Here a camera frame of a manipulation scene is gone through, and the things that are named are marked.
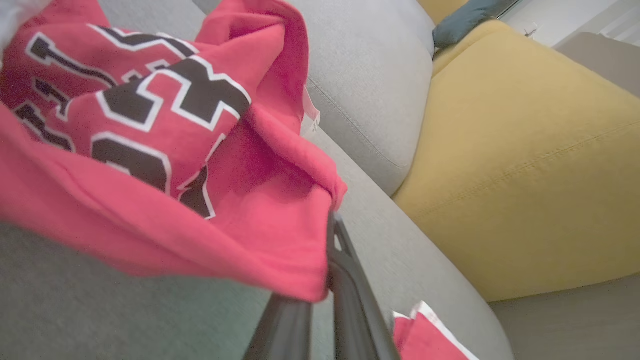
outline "clothing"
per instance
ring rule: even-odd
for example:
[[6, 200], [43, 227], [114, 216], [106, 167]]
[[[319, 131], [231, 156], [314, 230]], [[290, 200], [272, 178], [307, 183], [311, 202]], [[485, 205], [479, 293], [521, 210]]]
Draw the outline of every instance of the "clothing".
[[424, 301], [411, 317], [394, 313], [394, 344], [402, 360], [478, 360]]
[[0, 219], [130, 274], [320, 301], [346, 185], [299, 136], [307, 67], [279, 0], [224, 1], [192, 43], [55, 0], [5, 51]]

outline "white wall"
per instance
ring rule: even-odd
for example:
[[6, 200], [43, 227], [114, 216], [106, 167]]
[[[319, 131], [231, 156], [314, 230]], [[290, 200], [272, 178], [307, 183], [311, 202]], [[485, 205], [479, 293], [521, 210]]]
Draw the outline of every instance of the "white wall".
[[555, 46], [599, 13], [619, 0], [524, 0], [507, 13], [502, 21], [525, 33], [538, 25], [533, 38]]

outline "jersey number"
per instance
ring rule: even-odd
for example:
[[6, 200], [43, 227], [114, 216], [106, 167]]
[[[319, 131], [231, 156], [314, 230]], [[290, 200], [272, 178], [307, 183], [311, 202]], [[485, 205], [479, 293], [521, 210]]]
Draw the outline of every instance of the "jersey number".
[[[34, 60], [45, 65], [56, 63], [71, 73], [97, 80], [109, 87], [97, 93], [97, 98], [105, 116], [111, 120], [149, 132], [165, 99], [153, 94], [147, 87], [160, 74], [180, 83], [180, 90], [173, 100], [172, 111], [210, 131], [215, 129], [224, 111], [239, 120], [251, 105], [250, 96], [240, 84], [226, 74], [215, 74], [211, 64], [195, 55], [197, 50], [188, 43], [164, 36], [125, 34], [115, 29], [90, 27], [121, 49], [139, 51], [149, 46], [162, 45], [183, 59], [151, 73], [146, 78], [133, 79], [130, 83], [117, 86], [114, 79], [103, 70], [87, 67], [70, 58], [61, 53], [51, 39], [41, 33], [36, 34], [26, 49], [27, 54]], [[60, 103], [59, 115], [66, 115], [68, 99], [63, 94], [55, 92], [52, 86], [42, 80], [38, 80], [37, 87], [43, 97]], [[69, 137], [45, 127], [45, 120], [39, 116], [39, 111], [32, 104], [23, 104], [16, 110], [16, 114], [46, 142], [69, 151], [74, 150]], [[209, 157], [223, 138], [224, 135], [221, 135]], [[171, 164], [168, 156], [160, 151], [106, 132], [92, 137], [91, 156], [170, 194]], [[178, 189], [183, 191], [179, 195], [181, 203], [205, 218], [212, 218], [215, 212], [207, 194], [208, 171], [208, 167], [205, 166], [194, 174], [189, 184], [184, 184]]]

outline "gray floor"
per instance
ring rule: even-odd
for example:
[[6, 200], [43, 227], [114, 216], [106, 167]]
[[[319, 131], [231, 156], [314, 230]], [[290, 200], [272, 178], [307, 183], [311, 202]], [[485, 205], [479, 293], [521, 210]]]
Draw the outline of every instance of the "gray floor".
[[640, 359], [640, 274], [490, 305], [516, 360]]

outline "gray sofa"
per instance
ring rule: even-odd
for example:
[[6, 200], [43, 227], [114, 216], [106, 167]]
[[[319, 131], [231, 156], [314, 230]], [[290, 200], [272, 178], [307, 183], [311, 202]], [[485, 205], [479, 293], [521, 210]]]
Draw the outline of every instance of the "gray sofa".
[[[413, 16], [410, 1], [294, 1], [309, 24], [310, 92], [326, 130], [310, 139], [335, 160], [349, 186], [340, 213], [389, 320], [392, 310], [408, 313], [424, 300], [479, 359], [513, 359], [487, 303], [388, 197], [411, 164], [430, 81], [424, 36], [429, 24], [420, 17], [407, 20]], [[100, 3], [115, 27], [187, 40], [216, 5]], [[395, 6], [400, 8], [390, 16]], [[359, 26], [378, 31], [380, 43], [357, 48], [333, 42], [357, 37]], [[390, 32], [394, 26], [399, 33]], [[388, 45], [397, 53], [385, 54]], [[342, 50], [351, 61], [336, 59]], [[382, 60], [371, 58], [377, 55]], [[389, 69], [386, 61], [401, 66]], [[381, 98], [388, 99], [384, 106]], [[371, 123], [364, 127], [358, 119]], [[269, 297], [217, 279], [128, 277], [8, 224], [0, 225], [0, 289], [2, 360], [240, 359]], [[331, 298], [314, 309], [313, 359], [333, 358], [332, 313]]]

